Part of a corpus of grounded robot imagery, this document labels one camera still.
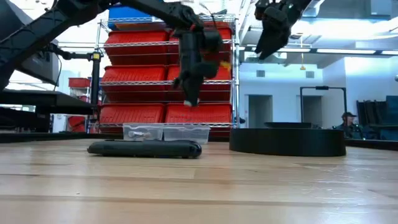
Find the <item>metal wire shelving unit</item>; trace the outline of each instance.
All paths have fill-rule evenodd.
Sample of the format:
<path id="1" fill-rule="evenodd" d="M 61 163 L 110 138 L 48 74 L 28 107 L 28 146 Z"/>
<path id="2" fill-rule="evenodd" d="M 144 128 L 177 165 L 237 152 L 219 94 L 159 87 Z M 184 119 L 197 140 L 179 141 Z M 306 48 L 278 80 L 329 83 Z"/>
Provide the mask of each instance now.
<path id="1" fill-rule="evenodd" d="M 228 102 L 232 104 L 232 123 L 193 123 L 195 125 L 206 125 L 211 128 L 238 128 L 239 127 L 239 39 L 237 34 L 237 20 L 238 18 L 234 14 L 225 15 L 214 15 L 214 21 L 212 16 L 200 16 L 200 19 L 205 22 L 208 27 L 213 27 L 214 23 L 222 24 L 220 27 L 229 27 L 232 30 L 232 38 L 223 40 L 224 44 L 231 46 L 231 79 L 230 80 L 205 80 L 203 86 L 230 86 L 230 99 Z M 108 24 L 145 24 L 144 26 L 137 26 L 134 30 L 161 30 L 168 29 L 165 23 L 154 17 L 133 17 L 133 18 L 117 18 L 102 20 L 98 26 L 96 49 L 105 49 L 113 47 L 143 47 L 143 46 L 164 46 L 164 45 L 178 45 L 178 41 L 163 41 L 163 42 L 135 42 L 135 43 L 117 43 L 117 44 L 106 44 L 100 43 L 101 31 L 104 30 L 106 33 L 110 33 L 111 30 Z M 113 55 L 114 57 L 127 57 L 130 55 Z M 101 82 L 102 87 L 106 86 L 149 86 L 149 85 L 165 85 L 170 86 L 173 81 L 139 81 L 139 82 Z M 207 91 L 225 91 L 225 90 L 207 90 Z M 121 123 L 96 123 L 90 124 L 99 128 L 121 128 Z"/>

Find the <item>ceiling light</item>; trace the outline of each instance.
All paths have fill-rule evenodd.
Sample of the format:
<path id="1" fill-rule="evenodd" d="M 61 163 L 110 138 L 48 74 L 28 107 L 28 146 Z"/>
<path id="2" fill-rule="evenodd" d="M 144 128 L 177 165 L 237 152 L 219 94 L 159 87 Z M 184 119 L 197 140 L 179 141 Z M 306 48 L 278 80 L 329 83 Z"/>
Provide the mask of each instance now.
<path id="1" fill-rule="evenodd" d="M 381 54 L 398 55 L 398 50 L 383 50 Z"/>
<path id="2" fill-rule="evenodd" d="M 300 52 L 300 53 L 306 53 L 309 52 L 311 49 L 302 49 L 302 48 L 281 48 L 278 50 L 278 52 Z"/>
<path id="3" fill-rule="evenodd" d="M 318 49 L 318 53 L 333 54 L 374 54 L 375 50 L 348 50 L 348 49 Z"/>

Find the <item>wooden tabletop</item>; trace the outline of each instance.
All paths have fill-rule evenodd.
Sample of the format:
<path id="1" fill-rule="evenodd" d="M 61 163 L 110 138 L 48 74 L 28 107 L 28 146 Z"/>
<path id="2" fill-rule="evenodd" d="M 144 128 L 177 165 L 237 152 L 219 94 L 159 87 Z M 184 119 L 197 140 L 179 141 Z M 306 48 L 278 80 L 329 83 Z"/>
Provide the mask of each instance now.
<path id="1" fill-rule="evenodd" d="M 0 144 L 0 223 L 379 224 L 398 220 L 398 152 L 199 159 L 91 156 L 92 140 Z"/>

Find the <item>black round platform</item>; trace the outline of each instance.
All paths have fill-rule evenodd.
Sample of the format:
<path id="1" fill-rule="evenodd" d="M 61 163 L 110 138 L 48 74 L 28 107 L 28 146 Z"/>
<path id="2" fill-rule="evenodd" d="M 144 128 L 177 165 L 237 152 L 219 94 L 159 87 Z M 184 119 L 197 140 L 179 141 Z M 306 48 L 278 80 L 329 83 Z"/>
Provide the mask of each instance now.
<path id="1" fill-rule="evenodd" d="M 345 156 L 340 130 L 299 128 L 238 128 L 231 130 L 229 149 L 275 156 Z"/>

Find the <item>workbench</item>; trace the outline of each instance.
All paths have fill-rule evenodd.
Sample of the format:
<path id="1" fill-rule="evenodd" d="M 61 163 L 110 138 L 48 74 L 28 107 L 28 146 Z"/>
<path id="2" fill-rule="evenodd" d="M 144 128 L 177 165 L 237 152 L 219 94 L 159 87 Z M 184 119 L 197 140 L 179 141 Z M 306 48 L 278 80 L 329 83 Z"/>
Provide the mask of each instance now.
<path id="1" fill-rule="evenodd" d="M 393 223 L 398 152 L 345 157 L 245 154 L 199 159 L 92 156 L 95 140 L 0 144 L 2 224 Z"/>

